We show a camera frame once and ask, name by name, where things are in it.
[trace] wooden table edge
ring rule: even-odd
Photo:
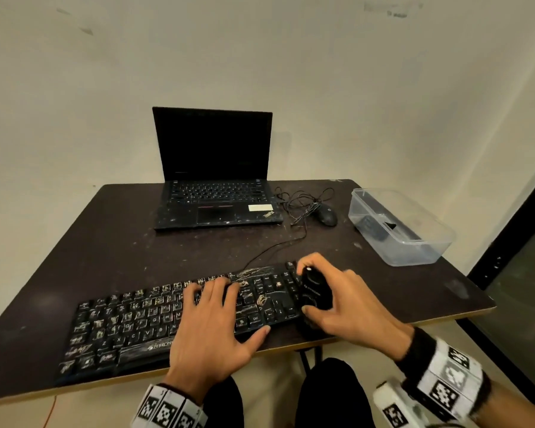
[[[437,317],[437,318],[431,318],[429,320],[417,321],[412,324],[413,326],[425,326],[429,324],[440,323],[443,321],[459,320],[461,318],[468,318],[468,317],[477,317],[477,316],[487,314],[495,308],[496,308],[495,306],[492,306],[491,308],[479,309],[477,311],[470,311],[470,312],[456,314],[452,316]],[[283,352],[292,352],[295,350],[306,349],[306,348],[315,347],[319,345],[332,344],[334,342],[338,342],[339,340],[340,338],[329,337],[329,338],[319,339],[317,341],[307,341],[307,342],[301,342],[300,344],[284,345],[284,346],[275,347],[272,349],[261,350],[257,352],[254,355],[254,357],[266,356],[266,355],[283,353]],[[3,396],[0,398],[0,405],[28,401],[30,399],[45,398],[47,396],[62,395],[62,394],[70,393],[70,392],[89,390],[92,388],[101,388],[103,386],[118,385],[121,383],[127,383],[129,381],[142,380],[143,378],[157,377],[157,376],[163,377],[167,371],[168,371],[168,368],[162,368],[162,369],[156,369],[152,371],[146,371],[143,373],[123,375],[121,377],[105,378],[103,380],[90,381],[87,383],[79,383],[76,385],[62,386],[60,388],[49,388],[49,389],[43,389],[43,390],[36,390],[33,392],[26,392],[26,393],[22,393],[18,395]]]

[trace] laptop keyboard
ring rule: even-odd
[[[265,204],[268,201],[261,180],[173,183],[171,201],[177,204],[206,204],[211,202],[246,202]]]
[[[293,262],[85,301],[78,304],[73,317],[56,385],[114,377],[133,369],[148,370],[155,363],[168,366],[171,343],[182,318],[184,288],[191,282],[204,284],[218,276],[240,283],[236,336],[300,316],[297,302],[301,280]],[[199,301],[200,292],[194,303]]]

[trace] glass panel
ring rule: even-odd
[[[535,384],[535,235],[490,284],[487,294],[498,307],[472,321]]]

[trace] plastic container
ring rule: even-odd
[[[436,262],[456,233],[400,192],[353,189],[349,219],[391,266]]]

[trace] white sticker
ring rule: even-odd
[[[267,212],[268,210],[273,210],[271,204],[249,204],[248,210],[251,212]]]

